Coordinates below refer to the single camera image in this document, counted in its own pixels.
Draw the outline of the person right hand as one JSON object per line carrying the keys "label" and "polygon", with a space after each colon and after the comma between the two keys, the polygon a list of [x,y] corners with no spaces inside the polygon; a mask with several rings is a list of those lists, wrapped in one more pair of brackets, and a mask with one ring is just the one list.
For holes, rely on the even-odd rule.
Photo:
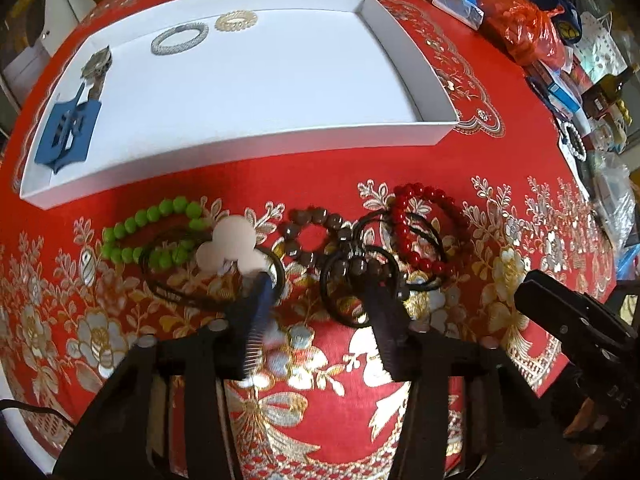
{"label": "person right hand", "polygon": [[572,422],[564,429],[563,438],[581,444],[599,444],[600,431],[610,418],[592,399],[587,398]]}

